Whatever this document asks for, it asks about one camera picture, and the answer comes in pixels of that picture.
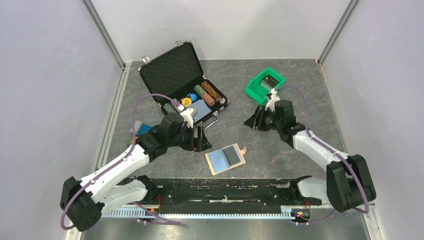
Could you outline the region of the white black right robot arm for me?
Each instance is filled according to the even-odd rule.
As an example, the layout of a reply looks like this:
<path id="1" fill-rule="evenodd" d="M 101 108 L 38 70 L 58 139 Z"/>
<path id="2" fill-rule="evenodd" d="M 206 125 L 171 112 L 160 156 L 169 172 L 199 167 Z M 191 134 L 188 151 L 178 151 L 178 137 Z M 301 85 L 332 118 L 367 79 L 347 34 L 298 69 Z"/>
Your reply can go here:
<path id="1" fill-rule="evenodd" d="M 368 168 L 360 154 L 349 155 L 318 138 L 308 127 L 299 123 L 293 103 L 278 100 L 274 108 L 258 106 L 244 125 L 258 131 L 276 130 L 280 139 L 293 149 L 305 154 L 326 173 L 325 178 L 303 176 L 290 182 L 289 199 L 302 204 L 308 198 L 330 203 L 338 212 L 358 210 L 377 197 L 377 192 Z"/>

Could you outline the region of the beige card holder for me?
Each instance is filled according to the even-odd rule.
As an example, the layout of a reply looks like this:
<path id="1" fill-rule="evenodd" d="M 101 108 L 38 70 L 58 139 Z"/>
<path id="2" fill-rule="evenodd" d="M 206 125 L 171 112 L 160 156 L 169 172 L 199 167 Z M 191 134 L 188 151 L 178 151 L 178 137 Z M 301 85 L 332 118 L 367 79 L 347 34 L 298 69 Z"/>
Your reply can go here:
<path id="1" fill-rule="evenodd" d="M 223 149 L 227 148 L 229 146 L 233 146 L 233 145 L 236 146 L 242 162 L 240 162 L 236 165 L 233 165 L 233 166 L 229 166 L 229 164 L 226 161 L 226 158 L 224 156 Z M 213 176 L 215 176 L 215 175 L 218 175 L 218 174 L 223 173 L 225 171 L 228 171 L 230 169 L 233 169 L 235 167 L 244 165 L 246 163 L 246 160 L 244 158 L 244 155 L 246 153 L 247 153 L 247 148 L 245 146 L 243 148 L 240 148 L 237 143 L 234 143 L 234 144 L 228 145 L 226 147 L 223 147 L 223 148 L 211 151 L 209 153 L 206 153 L 205 158 L 206 158 L 206 161 L 207 161 L 208 166 L 210 168 L 211 174 Z"/>

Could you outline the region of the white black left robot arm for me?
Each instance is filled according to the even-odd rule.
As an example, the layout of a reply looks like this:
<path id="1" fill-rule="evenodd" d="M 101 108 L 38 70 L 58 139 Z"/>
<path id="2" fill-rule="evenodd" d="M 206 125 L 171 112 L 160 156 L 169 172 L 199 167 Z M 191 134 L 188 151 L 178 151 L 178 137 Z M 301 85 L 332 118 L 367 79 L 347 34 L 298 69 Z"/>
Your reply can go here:
<path id="1" fill-rule="evenodd" d="M 141 134 L 121 155 L 102 168 L 81 178 L 68 178 L 62 187 L 60 226 L 84 232 L 93 227 L 105 213 L 130 203 L 153 203 L 156 185 L 147 176 L 129 183 L 121 182 L 134 171 L 145 167 L 167 153 L 169 148 L 202 152 L 212 146 L 204 127 L 194 126 L 189 114 L 171 113 L 159 125 Z"/>

